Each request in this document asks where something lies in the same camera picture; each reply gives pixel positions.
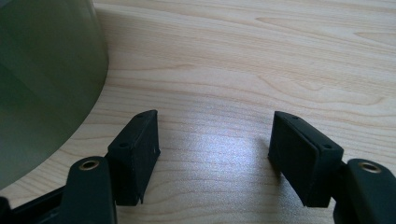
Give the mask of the olive green round container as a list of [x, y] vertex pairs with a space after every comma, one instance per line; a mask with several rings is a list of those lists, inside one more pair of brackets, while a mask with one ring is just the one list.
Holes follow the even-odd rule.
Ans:
[[0, 189], [76, 131], [107, 68], [92, 0], [0, 0]]

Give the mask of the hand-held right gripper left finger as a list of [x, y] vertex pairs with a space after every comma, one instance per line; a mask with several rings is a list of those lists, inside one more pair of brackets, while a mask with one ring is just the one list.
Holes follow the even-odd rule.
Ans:
[[144, 200], [159, 149], [156, 110], [134, 116], [104, 157], [75, 162], [68, 173], [59, 224], [117, 224], [116, 207]]

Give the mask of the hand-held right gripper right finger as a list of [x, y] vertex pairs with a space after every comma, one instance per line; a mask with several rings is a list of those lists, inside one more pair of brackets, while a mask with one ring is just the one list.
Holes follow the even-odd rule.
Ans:
[[335, 201], [335, 224], [396, 224], [396, 176], [365, 159], [343, 162], [344, 150], [292, 114], [276, 111], [269, 160], [307, 207]]

